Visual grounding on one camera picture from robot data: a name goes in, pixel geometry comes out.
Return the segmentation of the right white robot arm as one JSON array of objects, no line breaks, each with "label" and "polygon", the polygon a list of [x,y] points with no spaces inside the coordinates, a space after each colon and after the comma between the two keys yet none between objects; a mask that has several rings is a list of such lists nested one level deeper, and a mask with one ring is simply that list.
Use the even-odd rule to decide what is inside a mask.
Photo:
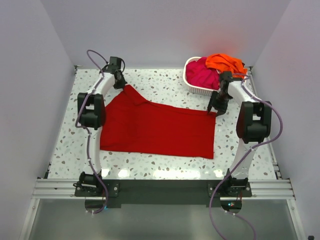
[{"label": "right white robot arm", "polygon": [[216,192],[230,197],[246,189],[255,149],[269,137],[272,119],[271,104],[257,98],[246,87],[245,75],[225,71],[219,74],[219,90],[212,92],[207,113],[215,109],[217,117],[224,115],[232,99],[240,106],[236,123],[238,148],[226,176],[215,187]]}]

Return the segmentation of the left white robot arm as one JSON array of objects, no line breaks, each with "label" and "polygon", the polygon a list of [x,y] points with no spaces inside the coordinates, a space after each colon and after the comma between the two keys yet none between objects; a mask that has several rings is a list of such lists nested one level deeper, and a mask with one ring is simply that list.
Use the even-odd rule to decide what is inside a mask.
[{"label": "left white robot arm", "polygon": [[109,62],[100,69],[98,80],[88,91],[77,95],[77,118],[75,127],[87,132],[86,162],[83,167],[85,177],[93,178],[86,184],[86,191],[92,196],[99,196],[104,184],[101,177],[100,138],[106,122],[104,98],[111,88],[124,89],[127,84],[123,71],[125,62],[122,58],[111,56]]}]

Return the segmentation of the red t shirt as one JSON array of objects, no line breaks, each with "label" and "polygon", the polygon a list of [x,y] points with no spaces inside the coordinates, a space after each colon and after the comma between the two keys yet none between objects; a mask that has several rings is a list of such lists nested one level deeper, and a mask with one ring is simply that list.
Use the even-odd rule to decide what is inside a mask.
[{"label": "red t shirt", "polygon": [[105,107],[102,151],[213,159],[216,114],[145,99],[126,85]]}]

